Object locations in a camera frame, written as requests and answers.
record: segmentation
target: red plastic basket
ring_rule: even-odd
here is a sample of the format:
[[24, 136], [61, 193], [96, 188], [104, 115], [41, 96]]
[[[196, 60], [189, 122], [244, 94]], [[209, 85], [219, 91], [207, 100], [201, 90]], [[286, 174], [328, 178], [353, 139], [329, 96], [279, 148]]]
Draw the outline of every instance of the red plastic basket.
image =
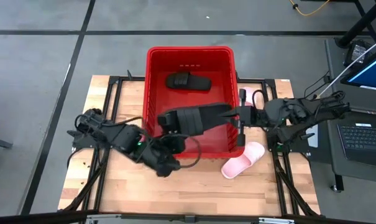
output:
[[[239, 106], [233, 51], [229, 47], [153, 47], [146, 62], [144, 120], [149, 134], [159, 136], [157, 115], [173, 108], [209, 103]], [[166, 77], [175, 72], [191, 72], [211, 79], [209, 91], [173, 90], [165, 85]], [[203, 158], [230, 158], [243, 153], [236, 146], [237, 129], [230, 124], [195, 136]], [[185, 141], [186, 149], [178, 158], [196, 158], [197, 145]]]

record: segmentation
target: gray floor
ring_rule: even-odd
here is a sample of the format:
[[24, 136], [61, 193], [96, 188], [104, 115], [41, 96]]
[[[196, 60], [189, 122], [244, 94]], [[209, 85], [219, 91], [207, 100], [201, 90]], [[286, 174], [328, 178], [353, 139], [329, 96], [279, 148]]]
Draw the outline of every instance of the gray floor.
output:
[[[302, 11], [319, 2], [301, 2]], [[0, 29], [80, 29], [88, 0], [0, 0]], [[367, 10], [373, 1], [362, 1]], [[359, 13], [354, 4], [332, 2], [313, 17], [299, 16], [288, 0], [133, 1], [97, 0], [89, 30], [348, 30]], [[0, 35], [0, 216], [15, 215], [75, 46], [77, 36]], [[75, 116], [83, 109], [95, 75], [145, 72], [146, 52], [159, 45], [228, 45], [241, 77], [288, 78], [295, 96], [328, 70], [323, 37], [86, 36], [65, 100], [32, 212], [57, 209]], [[331, 168], [313, 164], [323, 215], [376, 222], [376, 183], [345, 177], [335, 194]], [[104, 223], [120, 223], [107, 220]]]

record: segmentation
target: wooden platform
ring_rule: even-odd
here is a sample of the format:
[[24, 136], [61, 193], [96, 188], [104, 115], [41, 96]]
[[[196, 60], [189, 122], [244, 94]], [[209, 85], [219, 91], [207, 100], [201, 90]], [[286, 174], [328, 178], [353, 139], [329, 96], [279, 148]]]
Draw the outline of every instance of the wooden platform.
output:
[[[83, 111], [103, 107], [108, 80], [109, 76], [93, 76]], [[293, 96], [289, 80], [275, 82], [279, 98]], [[260, 89], [258, 84], [239, 84], [239, 88], [245, 86]], [[142, 115], [143, 97], [144, 82], [123, 82], [116, 121]], [[260, 128], [246, 129], [245, 133], [247, 141], [257, 141], [266, 146], [265, 133]], [[92, 149], [84, 149], [71, 160], [59, 208], [66, 207], [83, 188], [92, 154]], [[182, 163], [189, 164], [192, 161], [193, 159], [184, 159]], [[266, 151], [261, 160], [232, 180], [225, 179], [220, 172], [225, 162], [224, 159], [202, 159], [190, 169], [182, 169], [173, 172], [169, 177], [160, 178], [142, 164], [134, 164], [117, 151], [111, 151], [100, 211], [280, 215], [271, 153]], [[311, 208], [319, 213], [307, 160], [301, 154], [292, 153], [290, 162], [295, 187]], [[96, 187], [91, 196], [90, 208], [93, 207], [95, 192]], [[285, 197], [291, 213], [286, 187]]]

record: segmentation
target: black desk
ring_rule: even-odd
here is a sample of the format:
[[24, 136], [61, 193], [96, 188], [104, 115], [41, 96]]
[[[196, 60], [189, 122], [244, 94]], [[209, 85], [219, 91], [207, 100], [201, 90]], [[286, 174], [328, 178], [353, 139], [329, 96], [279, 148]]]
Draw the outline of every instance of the black desk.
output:
[[[346, 50], [336, 47], [335, 44], [332, 44], [331, 42], [334, 42], [334, 40], [328, 39], [326, 41], [326, 53], [328, 56], [328, 65], [331, 77], [335, 78], [335, 76], [339, 75], [344, 70], [342, 62], [344, 60], [344, 52], [346, 52]], [[346, 92], [346, 95], [350, 94], [350, 90], [357, 90], [357, 88], [352, 86], [342, 86], [341, 84], [339, 84], [339, 81], [337, 81], [336, 85], [334, 85], [332, 88], [333, 91], [340, 90], [339, 88], [344, 88], [343, 90]], [[369, 114], [352, 112], [349, 116], [346, 117], [346, 119], [365, 121], [367, 119], [370, 119], [370, 117], [372, 119], [374, 118]], [[340, 191], [344, 189], [341, 176], [349, 176], [358, 179], [376, 181], [376, 167], [361, 164], [358, 162], [348, 161], [345, 158], [344, 150], [342, 149], [341, 140], [337, 130], [337, 124], [339, 121], [340, 120], [333, 120], [325, 122], [326, 127], [323, 126], [323, 129], [320, 128], [319, 132], [327, 132], [328, 139], [326, 138], [326, 141], [325, 138], [318, 139], [320, 148], [324, 149], [327, 146], [329, 146], [330, 148], [330, 163], [332, 165], [333, 172], [336, 174], [336, 188], [334, 188], [333, 190]]]

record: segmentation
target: blue screen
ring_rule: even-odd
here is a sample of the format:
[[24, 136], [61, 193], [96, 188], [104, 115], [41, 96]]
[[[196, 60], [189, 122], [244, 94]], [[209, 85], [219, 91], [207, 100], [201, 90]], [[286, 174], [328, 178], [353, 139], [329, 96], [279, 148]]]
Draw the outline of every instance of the blue screen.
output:
[[376, 88], [376, 60], [350, 78], [348, 82]]

